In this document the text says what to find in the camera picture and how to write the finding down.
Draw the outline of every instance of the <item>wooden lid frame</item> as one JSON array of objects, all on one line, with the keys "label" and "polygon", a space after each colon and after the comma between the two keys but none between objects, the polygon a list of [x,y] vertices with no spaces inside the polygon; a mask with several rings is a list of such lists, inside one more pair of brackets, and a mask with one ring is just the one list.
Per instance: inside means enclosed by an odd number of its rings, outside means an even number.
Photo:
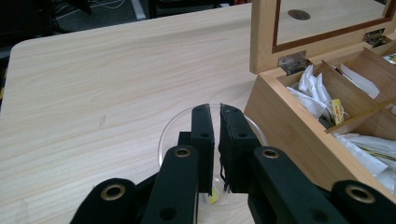
[{"label": "wooden lid frame", "polygon": [[365,34],[375,30],[384,29],[383,34],[389,35],[396,27],[396,0],[388,0],[380,19],[277,44],[280,6],[281,0],[257,0],[252,3],[250,72],[254,74],[276,68],[278,59],[286,55],[306,50],[306,58],[318,56],[359,44]]}]

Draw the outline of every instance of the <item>glass lid panel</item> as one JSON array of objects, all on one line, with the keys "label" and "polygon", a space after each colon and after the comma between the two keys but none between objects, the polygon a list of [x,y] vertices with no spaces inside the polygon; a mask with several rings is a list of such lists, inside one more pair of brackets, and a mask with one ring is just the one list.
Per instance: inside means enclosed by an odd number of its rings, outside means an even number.
[{"label": "glass lid panel", "polygon": [[281,2],[276,45],[382,19],[387,2],[387,0],[278,1]]}]

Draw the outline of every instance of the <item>white cable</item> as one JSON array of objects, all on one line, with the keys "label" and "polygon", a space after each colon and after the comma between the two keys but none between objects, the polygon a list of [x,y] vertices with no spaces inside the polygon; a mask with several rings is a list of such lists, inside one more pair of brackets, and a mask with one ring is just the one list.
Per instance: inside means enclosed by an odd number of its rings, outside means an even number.
[{"label": "white cable", "polygon": [[[96,4],[98,4],[98,5],[92,6],[91,8],[93,8],[93,7],[105,7],[105,8],[109,8],[109,9],[117,9],[117,8],[119,8],[120,6],[122,6],[122,4],[125,2],[125,0],[116,0],[116,1],[108,2],[108,3],[99,3],[99,2],[97,2],[97,1],[93,1],[93,2],[96,3]],[[116,7],[106,7],[106,5],[110,5],[110,4],[117,3],[117,2],[121,2],[121,3],[120,3],[118,6],[116,6]],[[69,12],[69,13],[66,13],[66,14],[64,14],[64,15],[62,15],[62,16],[60,16],[60,17],[55,18],[55,20],[59,20],[59,19],[61,19],[61,18],[64,18],[64,17],[66,17],[66,16],[69,16],[69,15],[71,15],[71,14],[73,14],[73,13],[76,13],[76,12],[78,12],[78,11],[80,11],[80,9],[76,9],[76,10],[74,10],[74,11],[71,11],[71,12]]]}]

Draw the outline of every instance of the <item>round screw hole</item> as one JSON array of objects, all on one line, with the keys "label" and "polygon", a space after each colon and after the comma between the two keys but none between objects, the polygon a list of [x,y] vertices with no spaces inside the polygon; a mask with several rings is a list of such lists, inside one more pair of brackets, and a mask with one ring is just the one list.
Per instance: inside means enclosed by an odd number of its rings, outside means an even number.
[{"label": "round screw hole", "polygon": [[166,207],[160,212],[160,218],[164,221],[173,220],[177,215],[177,210],[173,207]]},{"label": "round screw hole", "polygon": [[262,151],[262,155],[269,159],[276,159],[279,157],[279,154],[273,150],[265,149]]},{"label": "round screw hole", "polygon": [[311,217],[317,222],[327,222],[329,220],[326,213],[324,213],[318,209],[314,209],[311,211]]},{"label": "round screw hole", "polygon": [[175,156],[180,157],[180,158],[189,157],[190,154],[191,154],[191,151],[186,148],[180,148],[175,151]]},{"label": "round screw hole", "polygon": [[356,201],[361,203],[373,203],[375,202],[375,197],[367,189],[361,188],[359,186],[347,186],[346,193]]},{"label": "round screw hole", "polygon": [[114,184],[105,187],[102,190],[100,196],[105,201],[114,201],[122,197],[124,193],[125,193],[125,186],[123,186],[122,184]]},{"label": "round screw hole", "polygon": [[299,10],[299,9],[292,9],[288,11],[289,16],[292,18],[299,20],[299,21],[307,21],[311,19],[311,15],[307,12]]}]

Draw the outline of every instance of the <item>yellow tag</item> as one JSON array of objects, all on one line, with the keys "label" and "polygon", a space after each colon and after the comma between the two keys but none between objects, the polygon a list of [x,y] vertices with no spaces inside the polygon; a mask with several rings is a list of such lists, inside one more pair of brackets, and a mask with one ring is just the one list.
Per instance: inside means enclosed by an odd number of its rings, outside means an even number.
[{"label": "yellow tag", "polygon": [[212,187],[212,196],[209,197],[210,204],[215,203],[219,200],[218,191]]},{"label": "yellow tag", "polygon": [[339,99],[332,100],[332,113],[334,114],[334,123],[338,125],[344,121],[343,107]]}]

